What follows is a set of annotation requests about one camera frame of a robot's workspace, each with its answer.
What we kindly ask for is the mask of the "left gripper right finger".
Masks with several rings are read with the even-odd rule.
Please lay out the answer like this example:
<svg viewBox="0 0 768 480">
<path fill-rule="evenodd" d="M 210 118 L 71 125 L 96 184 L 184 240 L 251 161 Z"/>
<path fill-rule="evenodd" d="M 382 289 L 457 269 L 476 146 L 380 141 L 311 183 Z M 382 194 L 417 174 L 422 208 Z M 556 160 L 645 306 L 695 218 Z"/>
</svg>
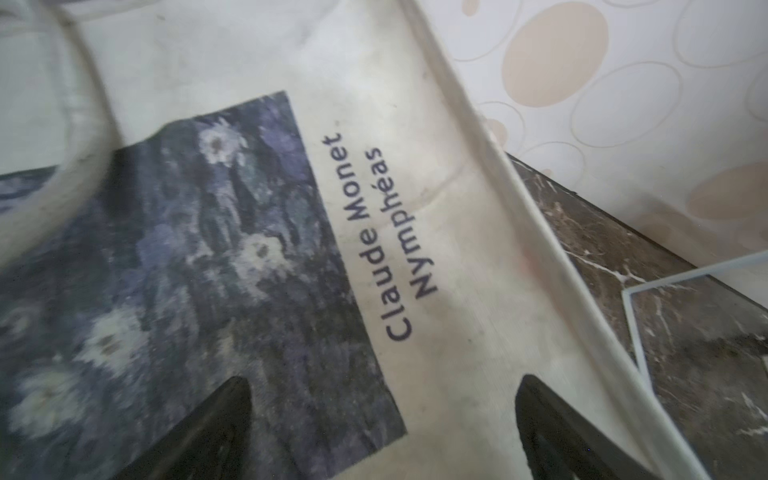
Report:
<svg viewBox="0 0 768 480">
<path fill-rule="evenodd" d="M 535 480 L 656 477 L 534 375 L 522 377 L 515 414 Z"/>
</svg>

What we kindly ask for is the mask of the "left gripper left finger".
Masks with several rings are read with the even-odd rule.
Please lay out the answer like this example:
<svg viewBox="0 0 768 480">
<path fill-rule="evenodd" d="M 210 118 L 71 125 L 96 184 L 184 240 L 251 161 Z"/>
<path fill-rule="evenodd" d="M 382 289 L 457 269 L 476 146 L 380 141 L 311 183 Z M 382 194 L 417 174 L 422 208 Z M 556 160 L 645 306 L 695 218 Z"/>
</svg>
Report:
<svg viewBox="0 0 768 480">
<path fill-rule="evenodd" d="M 233 376 L 116 479 L 239 479 L 251 426 L 249 382 Z"/>
</svg>

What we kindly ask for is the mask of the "cream canvas tote bag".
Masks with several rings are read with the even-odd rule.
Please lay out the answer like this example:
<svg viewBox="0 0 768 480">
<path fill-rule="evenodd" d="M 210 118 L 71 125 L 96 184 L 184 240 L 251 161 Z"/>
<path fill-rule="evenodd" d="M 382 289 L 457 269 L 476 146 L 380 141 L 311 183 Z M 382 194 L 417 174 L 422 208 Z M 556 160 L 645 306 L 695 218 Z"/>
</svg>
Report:
<svg viewBox="0 0 768 480">
<path fill-rule="evenodd" d="M 2 3 L 3 478 L 242 376 L 242 479 L 530 479 L 526 374 L 706 477 L 416 2 Z"/>
</svg>

